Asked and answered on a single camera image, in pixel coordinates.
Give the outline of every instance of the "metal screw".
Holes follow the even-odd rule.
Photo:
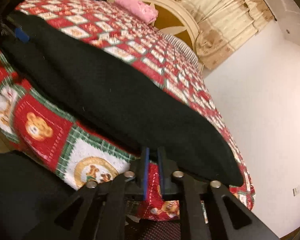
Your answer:
[[[134,172],[133,172],[133,171],[126,171],[126,172],[124,173],[124,176],[125,176],[126,178],[133,178],[133,177],[134,177]]]
[[[94,180],[89,180],[86,184],[87,188],[95,188],[98,185],[98,183]]]
[[[211,187],[219,188],[221,186],[221,182],[218,180],[213,180],[210,182]]]
[[[182,178],[183,177],[183,172],[182,171],[174,171],[172,173],[173,177],[175,178]]]

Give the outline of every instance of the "wall outlet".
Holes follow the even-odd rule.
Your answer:
[[[293,196],[295,197],[298,194],[300,194],[300,185],[293,189]]]

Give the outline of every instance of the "black fabric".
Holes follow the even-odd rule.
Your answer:
[[[23,153],[0,154],[0,239],[22,239],[74,192]]]
[[[164,146],[167,157],[201,178],[243,183],[233,153],[200,114],[127,63],[21,12],[10,15],[30,36],[0,41],[8,61],[53,103],[137,151]]]

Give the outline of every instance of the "curtain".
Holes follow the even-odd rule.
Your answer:
[[[274,18],[264,0],[175,1],[199,25],[195,50],[208,69],[220,65]]]

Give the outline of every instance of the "black trousers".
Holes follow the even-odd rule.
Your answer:
[[[20,240],[74,193],[18,151],[0,154],[0,240]]]

